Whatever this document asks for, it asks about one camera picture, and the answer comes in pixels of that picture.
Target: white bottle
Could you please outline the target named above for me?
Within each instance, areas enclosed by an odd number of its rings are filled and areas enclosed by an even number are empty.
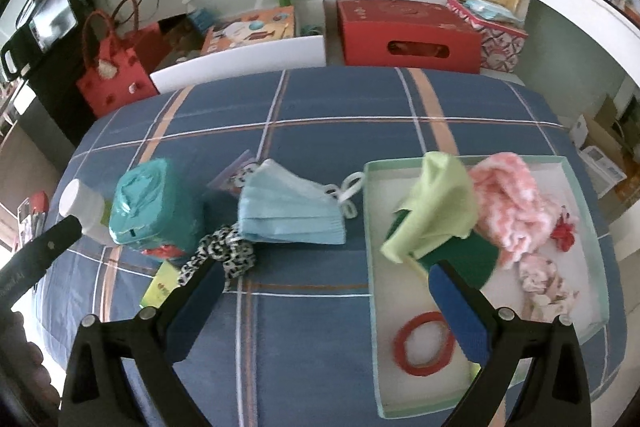
[[[82,233],[97,243],[105,247],[116,246],[109,234],[111,205],[80,180],[73,179],[65,187],[58,211],[62,217],[76,216],[82,225]]]

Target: bag handle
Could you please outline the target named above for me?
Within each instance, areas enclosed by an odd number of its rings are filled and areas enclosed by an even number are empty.
[[[122,49],[122,41],[120,40],[118,34],[116,33],[116,26],[113,23],[113,18],[109,17],[108,13],[103,10],[96,10],[89,14],[89,16],[84,20],[84,26],[82,27],[82,60],[84,60],[84,68],[89,71],[93,66],[93,60],[89,56],[89,44],[87,43],[88,39],[88,31],[89,31],[89,21],[92,17],[100,17],[102,18],[107,25],[107,36],[106,39],[111,39],[111,42],[114,44],[115,51],[118,52]]]
[[[15,64],[14,56],[11,56],[12,62],[14,62],[15,71],[11,71],[9,69],[9,65],[6,63],[6,54],[11,53],[11,41],[7,41],[2,46],[2,51],[0,52],[0,59],[2,62],[2,69],[4,70],[4,76],[6,77],[8,82],[13,82],[16,78],[20,76],[20,71],[18,66]]]
[[[111,14],[111,18],[113,20],[116,20],[116,15],[120,11],[120,8],[122,8],[127,1],[131,1],[131,4],[133,5],[133,31],[137,32],[140,29],[140,6],[138,4],[138,0],[120,1],[120,3],[116,6],[116,9]]]

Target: light green cloth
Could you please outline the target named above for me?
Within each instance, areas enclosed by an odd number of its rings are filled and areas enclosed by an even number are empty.
[[[457,157],[444,152],[424,155],[420,179],[400,210],[410,212],[381,248],[395,263],[409,253],[420,259],[453,236],[464,239],[478,222],[471,178]]]

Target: white box tray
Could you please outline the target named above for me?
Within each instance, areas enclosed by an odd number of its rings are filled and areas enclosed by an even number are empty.
[[[486,156],[460,156],[474,165]],[[552,194],[578,216],[576,241],[566,253],[549,241],[539,249],[558,265],[568,284],[580,292],[572,320],[580,343],[586,342],[609,320],[609,297],[600,245],[587,203],[571,165],[564,156],[522,156],[543,193]],[[458,344],[447,367],[429,377],[412,377],[394,362],[392,342],[398,330],[416,315],[438,308],[425,281],[408,266],[395,264],[380,253],[394,220],[398,203],[415,184],[421,158],[380,160],[365,167],[364,212],[369,259],[371,334],[374,381],[378,413],[383,418],[417,416],[455,406],[471,383],[470,362]],[[516,267],[497,269],[482,293],[498,308],[508,306],[520,314],[524,293]],[[436,328],[420,334],[420,352],[426,358],[440,346]],[[526,376],[528,363],[521,361],[512,385]]]
[[[162,94],[183,87],[270,71],[326,66],[324,35],[259,42],[202,55],[149,75]]]

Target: patterned box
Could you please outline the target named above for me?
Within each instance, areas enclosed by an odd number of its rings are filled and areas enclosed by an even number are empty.
[[[529,36],[516,26],[486,21],[459,0],[447,0],[447,8],[456,13],[482,35],[481,67],[488,70],[513,72],[518,54]]]

